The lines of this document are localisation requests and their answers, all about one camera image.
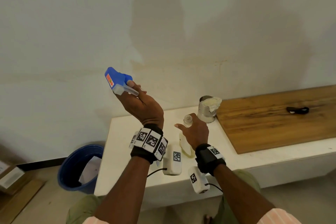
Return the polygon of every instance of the cardboard box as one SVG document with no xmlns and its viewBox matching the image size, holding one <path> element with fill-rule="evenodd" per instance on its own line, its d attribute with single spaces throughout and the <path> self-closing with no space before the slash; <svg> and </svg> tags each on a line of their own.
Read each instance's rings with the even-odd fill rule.
<svg viewBox="0 0 336 224">
<path fill-rule="evenodd" d="M 0 194 L 0 224 L 11 224 L 44 183 L 33 179 L 15 195 Z"/>
<path fill-rule="evenodd" d="M 25 173 L 17 166 L 0 161 L 0 191 L 14 195 L 32 179 L 32 174 Z"/>
</svg>

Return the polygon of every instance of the right hand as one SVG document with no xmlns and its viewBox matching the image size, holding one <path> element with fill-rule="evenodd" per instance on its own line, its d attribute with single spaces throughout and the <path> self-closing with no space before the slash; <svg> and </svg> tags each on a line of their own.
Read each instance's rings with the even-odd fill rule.
<svg viewBox="0 0 336 224">
<path fill-rule="evenodd" d="M 128 81 L 127 85 L 139 92 L 138 97 L 124 91 L 123 94 L 116 97 L 120 100 L 125 110 L 136 117 L 142 125 L 156 124 L 163 128 L 163 110 L 162 107 L 146 91 L 141 90 L 141 86 L 133 81 Z"/>
<path fill-rule="evenodd" d="M 191 113 L 192 125 L 186 128 L 182 124 L 175 124 L 174 126 L 180 129 L 186 137 L 191 147 L 196 150 L 200 144 L 208 143 L 209 129 L 204 121 L 201 121 L 196 114 Z"/>
</svg>

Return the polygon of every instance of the black cable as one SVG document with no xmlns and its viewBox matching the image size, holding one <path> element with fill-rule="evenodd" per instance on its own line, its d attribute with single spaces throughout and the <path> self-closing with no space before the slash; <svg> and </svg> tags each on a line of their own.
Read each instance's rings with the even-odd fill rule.
<svg viewBox="0 0 336 224">
<path fill-rule="evenodd" d="M 204 184 L 205 186 L 206 185 L 212 185 L 212 186 L 215 186 L 217 189 L 219 189 L 222 193 L 223 193 L 223 191 L 219 188 L 219 187 L 217 187 L 215 184 L 212 184 L 212 183 L 206 183 L 206 184 Z"/>
<path fill-rule="evenodd" d="M 167 170 L 167 168 L 160 168 L 160 169 L 158 169 L 158 170 L 155 170 L 154 172 L 152 172 L 152 173 L 150 173 L 149 175 L 147 175 L 147 177 L 151 176 L 152 174 L 154 174 L 154 173 L 156 173 L 156 172 L 158 172 L 158 171 L 160 171 L 160 170 Z"/>
</svg>

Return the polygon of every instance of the striped sleeve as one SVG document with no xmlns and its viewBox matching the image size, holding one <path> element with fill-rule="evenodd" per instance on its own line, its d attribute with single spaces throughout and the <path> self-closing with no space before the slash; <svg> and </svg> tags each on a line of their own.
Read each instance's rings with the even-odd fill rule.
<svg viewBox="0 0 336 224">
<path fill-rule="evenodd" d="M 106 221 L 97 219 L 96 217 L 87 218 L 83 224 L 108 224 Z"/>
<path fill-rule="evenodd" d="M 301 222 L 285 210 L 274 208 L 266 213 L 257 224 L 301 224 Z"/>
</svg>

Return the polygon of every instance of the metal can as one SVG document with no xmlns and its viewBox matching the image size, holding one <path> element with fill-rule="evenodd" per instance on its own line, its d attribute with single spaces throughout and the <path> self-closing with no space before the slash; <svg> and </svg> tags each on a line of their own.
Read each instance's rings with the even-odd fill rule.
<svg viewBox="0 0 336 224">
<path fill-rule="evenodd" d="M 200 120 L 204 121 L 205 123 L 213 122 L 215 120 L 215 116 L 217 114 L 217 110 L 214 110 L 213 112 L 210 112 L 210 108 L 201 103 L 203 100 L 206 100 L 208 98 L 213 98 L 213 96 L 202 96 L 199 99 L 199 103 L 198 103 L 197 117 Z"/>
</svg>

